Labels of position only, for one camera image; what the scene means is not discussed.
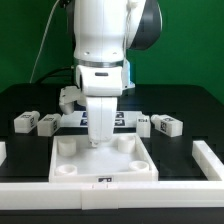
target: green wall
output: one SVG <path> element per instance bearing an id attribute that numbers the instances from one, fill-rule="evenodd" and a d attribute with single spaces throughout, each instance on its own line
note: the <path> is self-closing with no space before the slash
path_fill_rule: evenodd
<path id="1" fill-rule="evenodd" d="M 29 82 L 54 2 L 2 1 L 0 91 L 15 83 Z M 134 81 L 200 85 L 224 103 L 224 1 L 159 0 L 159 3 L 163 14 L 160 39 L 147 51 L 128 52 Z M 58 8 L 35 79 L 71 63 L 66 15 Z"/>

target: white platform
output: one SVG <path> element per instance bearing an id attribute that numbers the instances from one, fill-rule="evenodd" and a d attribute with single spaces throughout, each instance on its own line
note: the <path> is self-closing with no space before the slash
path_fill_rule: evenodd
<path id="1" fill-rule="evenodd" d="M 134 140 L 132 152 L 128 151 L 127 140 L 124 141 L 123 152 L 118 149 L 119 137 Z M 62 152 L 61 155 L 60 145 L 66 147 L 64 150 L 71 148 L 70 152 L 76 147 L 74 154 L 68 156 L 70 152 L 67 155 L 66 152 Z M 91 147 L 87 135 L 56 136 L 49 181 L 62 183 L 158 181 L 158 171 L 137 134 L 116 134 L 109 142 L 101 143 L 97 148 Z"/>

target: sticker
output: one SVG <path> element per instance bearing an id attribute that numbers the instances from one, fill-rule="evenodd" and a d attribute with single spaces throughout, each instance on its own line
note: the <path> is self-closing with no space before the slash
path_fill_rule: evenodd
<path id="1" fill-rule="evenodd" d="M 165 119 L 163 119 L 164 121 L 167 121 L 167 122 L 171 122 L 171 121 L 174 121 L 174 119 L 172 119 L 172 118 L 165 118 Z"/>
<path id="2" fill-rule="evenodd" d="M 125 126 L 125 121 L 123 119 L 116 119 L 115 120 L 115 126 Z"/>
<path id="3" fill-rule="evenodd" d="M 25 114 L 21 116 L 21 118 L 30 118 L 30 117 L 31 115 L 25 115 Z"/>
<path id="4" fill-rule="evenodd" d="M 32 118 L 30 119 L 30 127 L 31 127 L 31 128 L 34 127 L 34 117 L 32 117 Z"/>
<path id="5" fill-rule="evenodd" d="M 124 118 L 124 112 L 117 112 L 116 118 Z"/>
<path id="6" fill-rule="evenodd" d="M 113 182 L 113 178 L 112 177 L 99 177 L 98 182 L 100 182 L 100 183 Z"/>
<path id="7" fill-rule="evenodd" d="M 58 127 L 57 121 L 54 121 L 54 123 L 53 123 L 53 129 L 54 129 L 54 131 L 57 130 L 57 127 Z"/>
<path id="8" fill-rule="evenodd" d="M 47 117 L 44 119 L 44 121 L 53 121 L 53 120 L 54 120 L 54 118 L 52 118 L 52 117 Z"/>
<path id="9" fill-rule="evenodd" d="M 166 132 L 166 123 L 161 122 L 160 130 Z"/>
<path id="10" fill-rule="evenodd" d="M 148 119 L 138 119 L 138 122 L 148 122 Z"/>
<path id="11" fill-rule="evenodd" d="M 87 124 L 88 124 L 87 119 L 82 119 L 80 126 L 87 126 Z"/>
<path id="12" fill-rule="evenodd" d="M 87 112 L 83 112 L 82 117 L 87 117 Z"/>

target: black cable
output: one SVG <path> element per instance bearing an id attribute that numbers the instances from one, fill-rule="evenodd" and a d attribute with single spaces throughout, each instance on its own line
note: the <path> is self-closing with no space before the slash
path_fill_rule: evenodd
<path id="1" fill-rule="evenodd" d="M 71 71 L 72 74 L 71 75 L 55 75 L 58 72 L 62 72 L 62 71 Z M 44 75 L 43 77 L 41 77 L 40 79 L 38 79 L 35 83 L 36 84 L 40 84 L 42 83 L 45 79 L 47 78 L 51 78 L 51 77 L 71 77 L 71 82 L 74 85 L 74 74 L 73 74 L 74 68 L 72 66 L 70 67 L 63 67 L 63 68 L 58 68 L 55 69 L 51 72 L 48 72 L 46 75 Z"/>

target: black label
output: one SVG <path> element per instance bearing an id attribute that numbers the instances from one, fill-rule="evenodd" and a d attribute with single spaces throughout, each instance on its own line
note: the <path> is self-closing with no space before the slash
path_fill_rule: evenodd
<path id="1" fill-rule="evenodd" d="M 53 121 L 53 120 L 54 120 L 54 118 L 52 118 L 52 117 L 48 117 L 48 118 L 44 119 L 44 121 Z"/>
<path id="2" fill-rule="evenodd" d="M 99 177 L 98 178 L 98 182 L 113 182 L 113 178 L 112 177 Z"/>
<path id="3" fill-rule="evenodd" d="M 116 119 L 115 126 L 118 126 L 118 127 L 125 126 L 125 121 L 123 119 Z"/>
<path id="4" fill-rule="evenodd" d="M 138 119 L 138 122 L 148 122 L 148 119 Z"/>
<path id="5" fill-rule="evenodd" d="M 87 112 L 83 112 L 82 117 L 87 117 Z"/>
<path id="6" fill-rule="evenodd" d="M 87 126 L 87 125 L 88 125 L 87 119 L 82 119 L 80 122 L 80 126 Z"/>
<path id="7" fill-rule="evenodd" d="M 57 130 L 57 128 L 58 128 L 57 121 L 54 121 L 54 123 L 53 123 L 53 129 L 54 129 L 54 131 Z"/>
<path id="8" fill-rule="evenodd" d="M 25 115 L 25 114 L 21 116 L 21 118 L 30 118 L 30 117 L 31 115 Z"/>
<path id="9" fill-rule="evenodd" d="M 164 120 L 164 121 L 167 121 L 167 122 L 174 121 L 174 119 L 169 118 L 169 117 L 168 117 L 168 118 L 164 118 L 163 120 Z"/>
<path id="10" fill-rule="evenodd" d="M 117 112 L 116 118 L 124 118 L 124 112 Z"/>
<path id="11" fill-rule="evenodd" d="M 166 132 L 167 125 L 164 122 L 161 122 L 160 130 Z"/>
<path id="12" fill-rule="evenodd" d="M 31 128 L 34 127 L 34 117 L 32 117 L 32 118 L 30 119 L 30 126 L 31 126 Z"/>

